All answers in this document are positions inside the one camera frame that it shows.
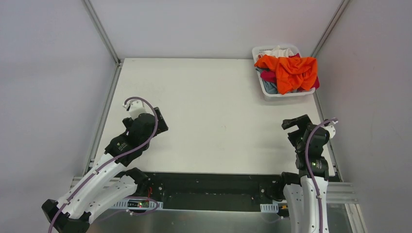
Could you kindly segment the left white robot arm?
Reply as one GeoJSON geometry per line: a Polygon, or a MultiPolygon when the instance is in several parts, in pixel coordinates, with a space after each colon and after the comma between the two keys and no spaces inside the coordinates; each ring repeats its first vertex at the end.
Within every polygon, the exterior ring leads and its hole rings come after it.
{"type": "Polygon", "coordinates": [[[152,114],[143,107],[127,110],[130,117],[122,121],[125,131],[109,142],[89,172],[65,195],[42,204],[50,232],[85,233],[99,215],[121,199],[147,194],[149,177],[136,167],[127,167],[149,148],[154,136],[169,128],[158,107],[152,114]]]}

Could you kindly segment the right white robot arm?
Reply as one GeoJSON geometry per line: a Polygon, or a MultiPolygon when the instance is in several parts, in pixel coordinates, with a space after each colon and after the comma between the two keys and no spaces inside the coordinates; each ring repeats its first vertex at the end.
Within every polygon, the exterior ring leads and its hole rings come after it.
{"type": "Polygon", "coordinates": [[[295,149],[298,173],[284,172],[276,194],[285,199],[293,233],[327,233],[326,192],[329,166],[322,156],[330,133],[312,123],[308,115],[285,119],[282,128],[297,126],[288,133],[295,149]]]}

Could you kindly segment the white plastic laundry basket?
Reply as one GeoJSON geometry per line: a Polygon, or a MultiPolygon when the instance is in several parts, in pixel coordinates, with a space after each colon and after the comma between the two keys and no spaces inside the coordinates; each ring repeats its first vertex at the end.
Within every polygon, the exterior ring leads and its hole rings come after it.
{"type": "MultiPolygon", "coordinates": [[[[286,52],[282,52],[281,54],[290,55],[290,57],[292,57],[292,55],[293,56],[301,55],[299,49],[296,46],[292,44],[280,44],[277,46],[254,47],[252,49],[252,57],[253,57],[254,62],[256,62],[264,54],[271,54],[272,51],[281,51],[281,50],[286,51],[286,52]]],[[[257,72],[257,77],[258,77],[258,80],[259,80],[259,83],[260,83],[260,86],[261,86],[261,89],[264,95],[264,99],[266,101],[275,101],[275,100],[278,100],[279,98],[294,98],[298,96],[310,95],[310,94],[313,94],[315,90],[320,86],[319,79],[317,79],[314,83],[314,86],[309,91],[298,89],[298,90],[294,90],[292,92],[282,95],[278,92],[277,85],[275,83],[262,79],[261,74],[262,73],[269,74],[270,73],[269,70],[266,72],[263,69],[257,68],[257,67],[255,68],[255,70],[257,72]]]]}

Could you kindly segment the grey blue t shirt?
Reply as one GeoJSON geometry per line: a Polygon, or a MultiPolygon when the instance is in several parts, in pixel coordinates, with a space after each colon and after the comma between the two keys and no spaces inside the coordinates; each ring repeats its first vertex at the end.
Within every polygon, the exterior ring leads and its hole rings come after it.
{"type": "Polygon", "coordinates": [[[269,69],[263,69],[256,67],[255,70],[259,73],[260,79],[263,82],[265,91],[268,94],[278,94],[278,89],[276,86],[276,76],[275,73],[269,69]]]}

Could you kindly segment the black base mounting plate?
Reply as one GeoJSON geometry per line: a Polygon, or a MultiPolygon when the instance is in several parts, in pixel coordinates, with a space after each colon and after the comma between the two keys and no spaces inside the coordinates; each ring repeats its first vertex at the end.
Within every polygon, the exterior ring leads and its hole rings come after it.
{"type": "Polygon", "coordinates": [[[300,184],[298,174],[198,174],[146,172],[147,178],[132,195],[152,198],[164,209],[260,212],[285,200],[286,185],[300,184]]]}

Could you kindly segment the cream white t shirt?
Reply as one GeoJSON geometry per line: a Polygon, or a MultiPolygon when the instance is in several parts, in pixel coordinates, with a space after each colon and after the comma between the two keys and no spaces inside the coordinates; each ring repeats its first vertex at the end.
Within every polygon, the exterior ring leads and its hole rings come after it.
{"type": "Polygon", "coordinates": [[[258,58],[263,57],[264,55],[272,56],[272,57],[293,57],[295,54],[290,48],[281,48],[280,46],[275,47],[271,50],[264,50],[258,54],[258,58]]]}

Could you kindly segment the left aluminium frame post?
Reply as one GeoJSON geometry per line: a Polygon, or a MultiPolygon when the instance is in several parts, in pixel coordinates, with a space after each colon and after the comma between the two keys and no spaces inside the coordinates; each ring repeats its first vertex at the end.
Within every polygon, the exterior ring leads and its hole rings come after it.
{"type": "Polygon", "coordinates": [[[82,4],[87,11],[92,24],[94,25],[99,37],[101,38],[105,48],[107,49],[109,55],[111,56],[112,60],[115,62],[116,66],[120,66],[121,59],[119,58],[113,44],[111,43],[109,36],[104,29],[103,24],[101,23],[99,16],[93,6],[92,1],[90,0],[81,0],[82,4]]]}

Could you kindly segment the aluminium frame post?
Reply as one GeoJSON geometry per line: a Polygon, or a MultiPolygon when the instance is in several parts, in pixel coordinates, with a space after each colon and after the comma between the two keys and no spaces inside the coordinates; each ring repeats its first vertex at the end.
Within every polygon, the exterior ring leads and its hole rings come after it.
{"type": "Polygon", "coordinates": [[[311,53],[312,57],[317,57],[320,53],[321,49],[325,45],[326,41],[328,40],[329,36],[332,34],[335,26],[338,24],[340,18],[345,13],[346,9],[348,8],[351,0],[342,0],[338,5],[334,15],[332,16],[330,22],[328,23],[326,29],[324,30],[322,36],[320,37],[319,41],[317,42],[314,50],[311,53]]]}
{"type": "Polygon", "coordinates": [[[111,56],[112,60],[115,62],[116,66],[120,66],[121,59],[119,58],[113,44],[111,43],[109,36],[104,29],[103,24],[101,23],[99,16],[93,6],[92,1],[90,0],[81,0],[82,4],[87,11],[92,24],[94,25],[99,37],[101,38],[105,48],[107,49],[109,55],[111,56]]]}

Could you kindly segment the right aluminium frame post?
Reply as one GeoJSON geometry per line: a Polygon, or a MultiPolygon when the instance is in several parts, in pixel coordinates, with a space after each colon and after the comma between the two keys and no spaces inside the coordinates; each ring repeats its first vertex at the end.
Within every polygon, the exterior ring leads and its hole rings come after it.
{"type": "Polygon", "coordinates": [[[351,0],[342,0],[338,5],[334,15],[332,16],[330,22],[328,23],[326,29],[324,30],[322,36],[320,37],[319,41],[317,42],[314,50],[311,53],[312,57],[317,57],[320,53],[321,49],[325,45],[326,41],[328,40],[329,36],[332,34],[335,26],[338,24],[340,18],[345,13],[346,9],[348,8],[351,0]]]}

